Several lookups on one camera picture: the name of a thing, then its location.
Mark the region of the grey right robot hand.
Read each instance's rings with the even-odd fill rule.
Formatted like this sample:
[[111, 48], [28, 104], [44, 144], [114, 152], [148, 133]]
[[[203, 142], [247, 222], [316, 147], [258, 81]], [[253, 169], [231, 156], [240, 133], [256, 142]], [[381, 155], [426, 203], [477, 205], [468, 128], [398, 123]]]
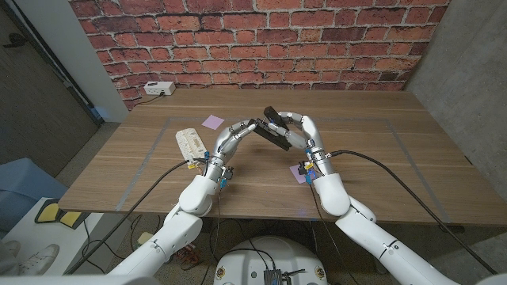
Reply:
[[301, 115], [294, 112], [278, 112], [283, 123], [294, 124], [303, 136], [289, 131], [287, 127], [282, 127], [279, 123], [268, 123], [268, 127], [277, 134], [284, 136], [287, 141], [299, 149], [308, 149], [310, 151], [309, 158], [314, 161], [321, 171], [329, 172], [325, 168], [330, 167], [330, 162], [325, 155], [324, 144], [321, 135], [314, 121], [307, 115]]

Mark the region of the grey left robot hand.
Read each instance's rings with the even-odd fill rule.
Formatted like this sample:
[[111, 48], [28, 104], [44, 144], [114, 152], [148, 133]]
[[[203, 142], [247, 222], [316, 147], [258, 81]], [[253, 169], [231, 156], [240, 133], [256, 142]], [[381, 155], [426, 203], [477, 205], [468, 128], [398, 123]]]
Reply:
[[257, 127], [254, 120], [243, 120], [225, 128], [218, 136], [207, 167], [226, 165], [234, 156], [238, 144]]

